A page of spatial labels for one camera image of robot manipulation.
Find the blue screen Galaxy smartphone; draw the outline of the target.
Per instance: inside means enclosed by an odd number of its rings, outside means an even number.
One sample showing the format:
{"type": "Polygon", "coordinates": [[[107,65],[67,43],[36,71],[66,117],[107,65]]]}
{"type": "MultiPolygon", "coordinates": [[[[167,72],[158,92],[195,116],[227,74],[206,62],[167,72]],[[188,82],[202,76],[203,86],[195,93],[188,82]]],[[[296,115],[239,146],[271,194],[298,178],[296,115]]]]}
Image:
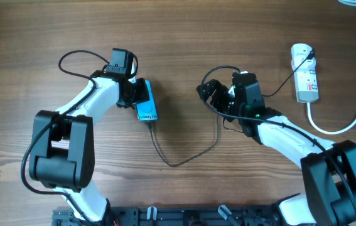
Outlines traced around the blue screen Galaxy smartphone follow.
{"type": "Polygon", "coordinates": [[[149,100],[137,105],[138,119],[140,121],[157,121],[158,114],[156,112],[156,105],[153,98],[150,81],[146,80],[148,88],[149,100]]]}

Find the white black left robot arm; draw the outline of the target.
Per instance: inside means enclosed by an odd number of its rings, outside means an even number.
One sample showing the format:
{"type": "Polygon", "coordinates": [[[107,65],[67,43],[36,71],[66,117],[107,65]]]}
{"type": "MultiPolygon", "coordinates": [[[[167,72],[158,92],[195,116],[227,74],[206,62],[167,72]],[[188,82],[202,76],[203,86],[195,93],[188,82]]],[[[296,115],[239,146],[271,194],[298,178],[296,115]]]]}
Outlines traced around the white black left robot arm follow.
{"type": "Polygon", "coordinates": [[[68,203],[68,208],[54,210],[52,225],[119,224],[92,179],[94,126],[114,105],[130,108],[150,100],[145,79],[136,78],[138,66],[134,53],[115,48],[73,100],[35,115],[33,137],[21,162],[21,181],[33,193],[60,195],[68,203]]]}

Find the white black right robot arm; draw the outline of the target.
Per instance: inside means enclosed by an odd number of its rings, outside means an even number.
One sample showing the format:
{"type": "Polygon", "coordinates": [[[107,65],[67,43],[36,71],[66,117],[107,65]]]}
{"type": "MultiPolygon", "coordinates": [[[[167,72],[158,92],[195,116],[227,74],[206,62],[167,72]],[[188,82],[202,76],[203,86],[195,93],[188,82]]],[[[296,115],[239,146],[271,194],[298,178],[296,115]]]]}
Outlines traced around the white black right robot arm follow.
{"type": "Polygon", "coordinates": [[[232,74],[232,85],[203,80],[197,87],[203,103],[242,132],[275,149],[302,171],[305,194],[278,203],[284,225],[348,225],[356,222],[356,144],[335,143],[295,126],[266,107],[253,73],[232,74]]]}

